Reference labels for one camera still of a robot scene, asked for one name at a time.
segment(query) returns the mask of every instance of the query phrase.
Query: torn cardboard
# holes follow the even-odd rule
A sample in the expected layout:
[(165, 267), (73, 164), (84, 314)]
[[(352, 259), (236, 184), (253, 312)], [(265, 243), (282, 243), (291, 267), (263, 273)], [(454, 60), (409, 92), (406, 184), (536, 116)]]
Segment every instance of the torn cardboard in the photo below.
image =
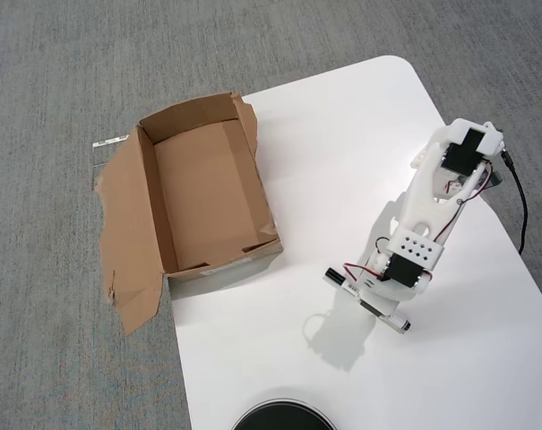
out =
[(192, 280), (282, 250), (256, 127), (239, 96), (188, 100), (142, 119), (105, 166), (103, 284), (127, 333), (157, 313), (164, 275)]

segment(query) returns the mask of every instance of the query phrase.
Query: box flap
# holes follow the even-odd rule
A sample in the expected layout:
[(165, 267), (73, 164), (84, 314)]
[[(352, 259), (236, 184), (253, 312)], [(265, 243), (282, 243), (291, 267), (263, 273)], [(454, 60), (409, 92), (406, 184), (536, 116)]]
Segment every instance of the box flap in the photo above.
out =
[[(150, 192), (150, 184), (156, 191)], [(99, 238), (104, 291), (129, 333), (157, 313), (163, 274), (177, 270), (155, 153), (141, 127), (106, 165), (96, 190), (104, 211)]]
[(256, 155), (256, 130), (257, 121), (254, 114), (253, 107), (241, 99), (240, 94), (233, 94), (233, 103), (237, 109), (238, 118), (241, 121), (243, 130), (245, 131), (246, 141), (249, 144), (249, 149), (253, 154), (253, 158)]
[(153, 144), (203, 125), (238, 119), (229, 92), (191, 99), (167, 107), (140, 121)]

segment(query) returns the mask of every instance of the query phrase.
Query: carpet floor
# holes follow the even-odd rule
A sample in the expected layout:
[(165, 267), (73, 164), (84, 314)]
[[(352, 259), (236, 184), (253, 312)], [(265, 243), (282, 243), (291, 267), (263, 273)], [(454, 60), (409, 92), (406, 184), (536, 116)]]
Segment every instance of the carpet floor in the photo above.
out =
[[(130, 337), (102, 296), (92, 142), (388, 54), (446, 122), (504, 129), (542, 291), (542, 0), (0, 0), (0, 429), (190, 428), (169, 294)], [(486, 197), (517, 244), (505, 177)]]

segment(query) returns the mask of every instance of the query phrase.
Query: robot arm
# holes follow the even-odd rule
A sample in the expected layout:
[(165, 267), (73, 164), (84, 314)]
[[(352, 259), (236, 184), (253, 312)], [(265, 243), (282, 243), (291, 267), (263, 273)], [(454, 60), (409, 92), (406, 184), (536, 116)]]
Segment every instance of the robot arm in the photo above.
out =
[(464, 205), (486, 187), (491, 159), (503, 149), (491, 123), (456, 119), (438, 129), (412, 163), (417, 172), (386, 252), (376, 246), (364, 265), (344, 265), (347, 277), (334, 269), (326, 276), (394, 330), (407, 331), (410, 323), (395, 314), (399, 302), (424, 292)]

